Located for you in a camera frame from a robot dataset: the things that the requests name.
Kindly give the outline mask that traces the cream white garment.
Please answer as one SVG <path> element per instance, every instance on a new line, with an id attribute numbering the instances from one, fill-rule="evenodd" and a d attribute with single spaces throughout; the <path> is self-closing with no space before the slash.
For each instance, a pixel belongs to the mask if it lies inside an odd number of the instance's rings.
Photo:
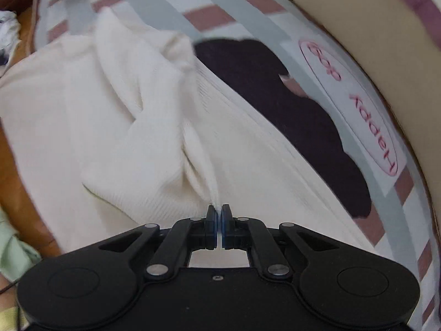
<path id="1" fill-rule="evenodd" d="M 229 204 L 372 251 L 306 159 L 199 62 L 191 40 L 111 9 L 1 78 L 1 122 L 61 250 Z"/>

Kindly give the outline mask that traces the pale green cloth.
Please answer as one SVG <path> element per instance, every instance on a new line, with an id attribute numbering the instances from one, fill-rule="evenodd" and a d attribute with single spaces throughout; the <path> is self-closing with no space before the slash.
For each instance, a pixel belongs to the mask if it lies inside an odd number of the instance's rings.
<path id="1" fill-rule="evenodd" d="M 24 330 L 28 322 L 16 301 L 16 287 L 20 278 L 41 260 L 41 256 L 20 240 L 3 211 L 0 227 L 1 330 Z"/>

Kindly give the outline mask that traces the checkered floor rug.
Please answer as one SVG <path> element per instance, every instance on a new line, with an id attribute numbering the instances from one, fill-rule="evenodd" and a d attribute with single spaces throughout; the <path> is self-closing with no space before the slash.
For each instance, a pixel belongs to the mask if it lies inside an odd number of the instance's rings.
<path id="1" fill-rule="evenodd" d="M 410 323 L 440 328 L 440 250 L 424 180 L 377 88 L 356 62 L 290 0 L 35 0 L 34 47 L 83 33 L 104 7 L 171 28 L 238 69 L 279 66 L 288 90 L 248 103 L 316 169 L 382 255 L 418 277 Z"/>

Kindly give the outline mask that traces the beige bed base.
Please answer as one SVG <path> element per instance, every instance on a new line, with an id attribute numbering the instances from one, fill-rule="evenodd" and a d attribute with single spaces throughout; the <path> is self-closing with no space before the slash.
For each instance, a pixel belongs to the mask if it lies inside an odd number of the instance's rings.
<path id="1" fill-rule="evenodd" d="M 440 200 L 440 48 L 403 0 L 293 0 L 356 58 L 410 141 Z"/>

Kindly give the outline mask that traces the pale blue crumpled cloth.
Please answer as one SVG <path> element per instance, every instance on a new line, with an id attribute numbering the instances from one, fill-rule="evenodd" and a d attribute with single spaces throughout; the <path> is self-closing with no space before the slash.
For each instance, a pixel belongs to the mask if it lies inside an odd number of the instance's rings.
<path id="1" fill-rule="evenodd" d="M 0 15 L 1 75 L 3 75 L 20 43 L 21 25 L 17 20 L 17 15 L 12 11 L 2 10 Z"/>

